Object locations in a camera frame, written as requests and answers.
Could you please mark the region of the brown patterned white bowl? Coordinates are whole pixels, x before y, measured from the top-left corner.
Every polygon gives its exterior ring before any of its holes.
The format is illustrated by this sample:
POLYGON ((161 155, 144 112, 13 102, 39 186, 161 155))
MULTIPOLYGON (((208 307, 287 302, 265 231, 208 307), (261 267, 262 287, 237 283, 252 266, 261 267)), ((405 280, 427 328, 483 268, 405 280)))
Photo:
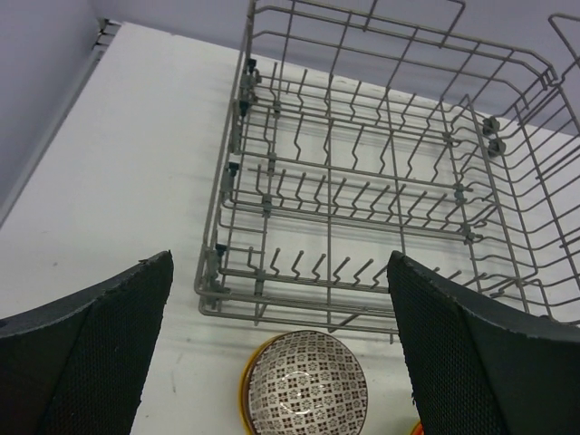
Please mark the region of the brown patterned white bowl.
POLYGON ((256 360, 248 408, 256 434, 360 434, 368 386, 353 352, 330 334, 283 333, 256 360))

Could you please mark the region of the grey wire dish rack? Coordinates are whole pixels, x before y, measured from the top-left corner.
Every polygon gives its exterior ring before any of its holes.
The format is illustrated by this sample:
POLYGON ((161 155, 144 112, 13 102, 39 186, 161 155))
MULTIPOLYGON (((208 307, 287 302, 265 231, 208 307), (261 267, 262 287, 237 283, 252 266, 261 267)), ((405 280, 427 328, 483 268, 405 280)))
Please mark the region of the grey wire dish rack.
POLYGON ((526 48, 381 1, 252 1, 194 289, 208 316, 397 333, 392 251, 579 323, 579 18, 526 48))

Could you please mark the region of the orange bowl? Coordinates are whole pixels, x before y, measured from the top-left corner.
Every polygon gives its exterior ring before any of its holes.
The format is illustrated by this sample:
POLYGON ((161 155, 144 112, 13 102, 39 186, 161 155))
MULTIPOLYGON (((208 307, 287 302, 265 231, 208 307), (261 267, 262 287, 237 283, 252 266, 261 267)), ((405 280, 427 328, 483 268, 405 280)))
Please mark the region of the orange bowl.
POLYGON ((424 429, 421 421, 418 421, 411 429, 409 435, 424 435, 424 429))

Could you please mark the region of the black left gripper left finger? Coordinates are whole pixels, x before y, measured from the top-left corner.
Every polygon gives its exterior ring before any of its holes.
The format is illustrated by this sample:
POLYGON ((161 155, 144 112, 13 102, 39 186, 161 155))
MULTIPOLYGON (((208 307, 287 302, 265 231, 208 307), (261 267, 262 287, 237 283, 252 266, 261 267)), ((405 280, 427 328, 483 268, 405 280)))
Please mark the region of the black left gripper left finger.
POLYGON ((130 433, 173 273, 162 251, 2 319, 2 433, 130 433))

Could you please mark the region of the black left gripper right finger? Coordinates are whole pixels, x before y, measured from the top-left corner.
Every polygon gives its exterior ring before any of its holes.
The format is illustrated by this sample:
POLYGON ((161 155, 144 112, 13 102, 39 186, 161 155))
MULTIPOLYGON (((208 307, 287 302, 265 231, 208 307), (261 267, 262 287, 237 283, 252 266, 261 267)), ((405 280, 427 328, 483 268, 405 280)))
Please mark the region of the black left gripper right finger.
POLYGON ((501 304, 398 251, 387 277, 425 433, 578 433, 577 327, 501 304))

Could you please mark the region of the yellow ribbed bowl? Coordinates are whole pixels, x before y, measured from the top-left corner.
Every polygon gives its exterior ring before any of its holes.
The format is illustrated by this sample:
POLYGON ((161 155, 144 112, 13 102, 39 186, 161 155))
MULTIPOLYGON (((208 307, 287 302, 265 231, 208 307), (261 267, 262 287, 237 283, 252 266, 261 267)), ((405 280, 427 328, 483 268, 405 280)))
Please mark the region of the yellow ribbed bowl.
POLYGON ((256 434, 256 429, 253 426, 253 421, 250 419, 248 408, 250 377, 256 365, 258 356, 265 350, 266 347, 270 345, 270 343, 277 339, 278 335, 268 339, 266 342, 262 343, 258 348, 256 348, 256 350, 252 353, 249 360, 247 361, 240 378, 238 386, 238 411, 246 434, 256 434))

